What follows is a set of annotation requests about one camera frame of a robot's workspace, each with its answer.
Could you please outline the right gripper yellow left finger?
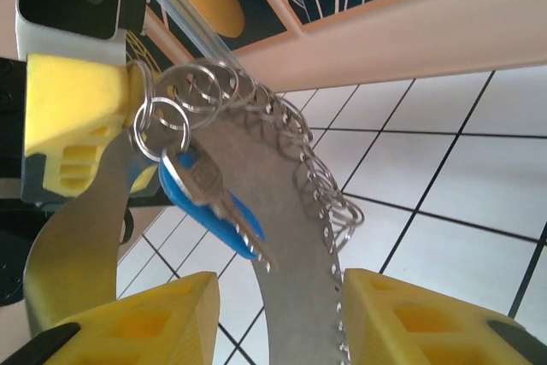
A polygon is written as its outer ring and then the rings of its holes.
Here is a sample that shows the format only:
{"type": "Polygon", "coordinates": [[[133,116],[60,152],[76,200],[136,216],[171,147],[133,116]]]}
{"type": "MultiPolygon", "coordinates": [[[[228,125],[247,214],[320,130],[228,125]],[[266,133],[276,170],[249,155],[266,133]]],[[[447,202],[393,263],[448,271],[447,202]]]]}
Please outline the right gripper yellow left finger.
{"type": "Polygon", "coordinates": [[[214,272],[88,309],[42,331],[7,364],[210,364],[220,315],[214,272]]]}

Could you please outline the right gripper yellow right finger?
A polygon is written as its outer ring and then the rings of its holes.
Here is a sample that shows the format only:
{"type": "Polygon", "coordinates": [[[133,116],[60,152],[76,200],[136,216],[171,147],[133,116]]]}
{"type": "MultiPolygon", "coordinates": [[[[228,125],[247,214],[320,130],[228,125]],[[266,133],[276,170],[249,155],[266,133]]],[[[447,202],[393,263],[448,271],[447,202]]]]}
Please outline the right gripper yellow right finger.
{"type": "Polygon", "coordinates": [[[546,345],[513,319],[366,269],[344,272],[353,364],[544,364],[546,345]]]}

